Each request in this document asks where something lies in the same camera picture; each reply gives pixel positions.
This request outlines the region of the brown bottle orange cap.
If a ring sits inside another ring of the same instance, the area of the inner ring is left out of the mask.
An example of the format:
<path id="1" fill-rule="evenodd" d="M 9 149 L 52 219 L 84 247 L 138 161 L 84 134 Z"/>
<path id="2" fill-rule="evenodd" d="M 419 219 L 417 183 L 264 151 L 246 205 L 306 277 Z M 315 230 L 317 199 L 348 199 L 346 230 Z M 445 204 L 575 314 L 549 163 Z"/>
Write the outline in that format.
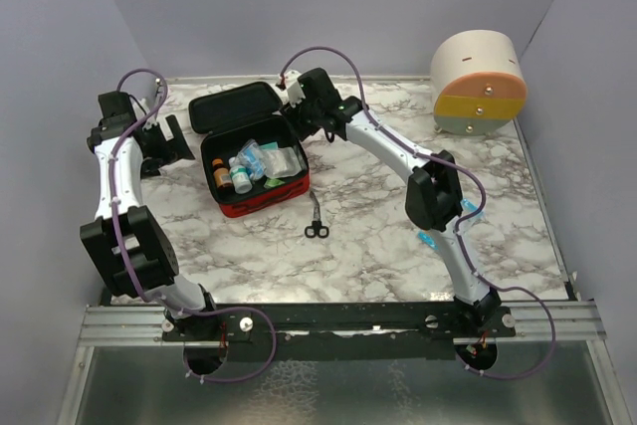
<path id="1" fill-rule="evenodd" d="M 214 183 L 219 191 L 228 190 L 233 186 L 229 169 L 221 158 L 215 158 L 212 161 L 212 170 Z"/>

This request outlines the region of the white gauze clear bag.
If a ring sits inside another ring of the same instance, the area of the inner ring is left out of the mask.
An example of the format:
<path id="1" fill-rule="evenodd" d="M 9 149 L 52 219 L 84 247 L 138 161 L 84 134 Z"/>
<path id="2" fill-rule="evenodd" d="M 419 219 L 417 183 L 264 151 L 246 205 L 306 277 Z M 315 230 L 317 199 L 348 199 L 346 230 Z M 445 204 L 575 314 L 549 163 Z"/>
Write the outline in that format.
<path id="1" fill-rule="evenodd" d="M 302 171 L 298 156 L 292 147 L 263 149 L 261 155 L 268 178 L 292 177 Z"/>

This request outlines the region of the red black medicine case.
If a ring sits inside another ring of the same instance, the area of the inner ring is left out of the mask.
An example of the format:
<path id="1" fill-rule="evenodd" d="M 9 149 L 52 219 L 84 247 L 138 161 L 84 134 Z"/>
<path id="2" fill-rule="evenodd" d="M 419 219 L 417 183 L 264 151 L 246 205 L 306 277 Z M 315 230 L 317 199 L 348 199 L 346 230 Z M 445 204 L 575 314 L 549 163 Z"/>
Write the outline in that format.
<path id="1" fill-rule="evenodd" d="M 290 124 L 279 114 L 283 102 L 265 82 L 254 82 L 192 100 L 190 124 L 203 136 L 200 144 L 203 170 L 212 197 L 221 212 L 239 218 L 305 194 L 310 188 L 307 156 Z M 265 167 L 255 160 L 258 147 L 270 145 L 294 153 L 301 170 L 274 185 Z M 223 186 L 219 169 L 236 158 L 247 166 L 250 189 L 239 193 Z"/>

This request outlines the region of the blue packets clear bag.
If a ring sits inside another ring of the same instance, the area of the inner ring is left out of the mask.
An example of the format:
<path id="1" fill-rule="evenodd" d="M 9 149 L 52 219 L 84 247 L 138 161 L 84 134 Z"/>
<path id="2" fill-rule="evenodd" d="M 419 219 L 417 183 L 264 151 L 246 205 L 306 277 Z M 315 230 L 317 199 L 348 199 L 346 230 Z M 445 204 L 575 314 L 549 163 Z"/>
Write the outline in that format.
<path id="1" fill-rule="evenodd" d="M 265 176 L 262 150 L 256 140 L 248 140 L 238 152 L 237 159 L 248 169 L 248 174 L 253 182 L 257 182 Z"/>

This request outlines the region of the clear bottle green label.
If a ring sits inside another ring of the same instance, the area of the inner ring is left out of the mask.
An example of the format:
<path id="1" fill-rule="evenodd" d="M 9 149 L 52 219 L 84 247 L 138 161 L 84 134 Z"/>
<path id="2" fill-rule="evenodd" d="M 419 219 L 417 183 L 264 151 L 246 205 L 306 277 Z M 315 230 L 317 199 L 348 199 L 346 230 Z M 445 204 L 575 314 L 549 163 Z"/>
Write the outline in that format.
<path id="1" fill-rule="evenodd" d="M 246 194 L 251 191 L 252 181 L 247 169 L 243 165 L 232 166 L 230 169 L 230 177 L 237 194 Z"/>

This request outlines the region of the small green box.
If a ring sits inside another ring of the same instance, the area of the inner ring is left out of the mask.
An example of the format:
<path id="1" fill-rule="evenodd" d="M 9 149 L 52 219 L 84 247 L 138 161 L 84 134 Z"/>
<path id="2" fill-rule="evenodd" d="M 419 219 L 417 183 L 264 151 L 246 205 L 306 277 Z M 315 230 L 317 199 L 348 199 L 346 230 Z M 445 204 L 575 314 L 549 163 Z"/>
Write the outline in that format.
<path id="1" fill-rule="evenodd" d="M 268 178 L 265 183 L 264 183 L 264 187 L 266 189 L 271 189 L 271 188 L 276 188 L 278 186 L 281 186 L 284 184 L 284 181 L 282 179 L 279 178 Z"/>

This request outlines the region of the black handled scissors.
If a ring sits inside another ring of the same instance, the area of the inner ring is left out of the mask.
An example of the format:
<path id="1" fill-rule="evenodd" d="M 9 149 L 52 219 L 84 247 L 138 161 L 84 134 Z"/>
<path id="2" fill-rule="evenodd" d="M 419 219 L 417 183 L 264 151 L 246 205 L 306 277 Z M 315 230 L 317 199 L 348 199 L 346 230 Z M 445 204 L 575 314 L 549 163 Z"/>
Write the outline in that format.
<path id="1" fill-rule="evenodd" d="M 304 230 L 305 237 L 309 239 L 325 239 L 329 236 L 329 228 L 322 223 L 318 197 L 312 189 L 309 191 L 309 196 L 313 202 L 313 219 L 311 224 Z"/>

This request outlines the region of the small teal clear pouch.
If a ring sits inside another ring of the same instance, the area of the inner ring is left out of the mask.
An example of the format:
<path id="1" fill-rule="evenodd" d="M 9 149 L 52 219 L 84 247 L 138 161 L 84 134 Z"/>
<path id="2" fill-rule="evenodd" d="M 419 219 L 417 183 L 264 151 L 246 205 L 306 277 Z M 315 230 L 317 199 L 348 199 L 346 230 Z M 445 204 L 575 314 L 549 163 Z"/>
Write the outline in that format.
<path id="1" fill-rule="evenodd" d="M 260 149 L 262 151 L 278 150 L 279 145 L 275 141 L 269 142 L 269 143 L 263 143 L 260 145 Z"/>

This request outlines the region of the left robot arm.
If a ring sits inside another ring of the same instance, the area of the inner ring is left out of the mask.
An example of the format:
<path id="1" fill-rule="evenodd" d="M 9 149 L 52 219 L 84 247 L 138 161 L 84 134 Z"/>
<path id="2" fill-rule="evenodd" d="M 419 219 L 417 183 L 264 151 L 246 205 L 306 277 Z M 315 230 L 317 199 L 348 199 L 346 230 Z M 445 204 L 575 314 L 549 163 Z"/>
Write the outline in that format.
<path id="1" fill-rule="evenodd" d="M 154 121 L 141 124 L 133 97 L 121 91 L 99 96 L 103 114 L 88 146 L 99 163 L 100 201 L 95 219 L 80 238 L 106 289 L 114 297 L 157 302 L 172 320 L 185 320 L 194 337 L 205 340 L 219 330 L 215 304 L 202 286 L 179 272 L 176 253 L 149 208 L 141 180 L 178 160 L 193 160 L 175 116 L 167 118 L 173 137 Z"/>

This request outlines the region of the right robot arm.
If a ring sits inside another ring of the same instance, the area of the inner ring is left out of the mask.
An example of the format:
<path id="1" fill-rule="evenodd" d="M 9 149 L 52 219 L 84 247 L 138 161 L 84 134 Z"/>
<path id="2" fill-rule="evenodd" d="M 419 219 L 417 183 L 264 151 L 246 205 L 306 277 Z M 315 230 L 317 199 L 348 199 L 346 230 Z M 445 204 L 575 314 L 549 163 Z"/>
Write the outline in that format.
<path id="1" fill-rule="evenodd" d="M 328 137 L 337 135 L 372 153 L 405 182 L 406 214 L 433 239 L 452 280 L 459 329 L 469 336 L 489 329 L 501 300 L 496 290 L 479 278 L 482 265 L 465 238 L 467 228 L 455 228 L 464 211 L 453 155 L 446 150 L 434 153 L 421 149 L 381 124 L 360 99 L 344 99 L 321 68 L 289 84 L 279 80 L 277 87 L 288 96 L 282 114 L 301 139 L 321 129 Z"/>

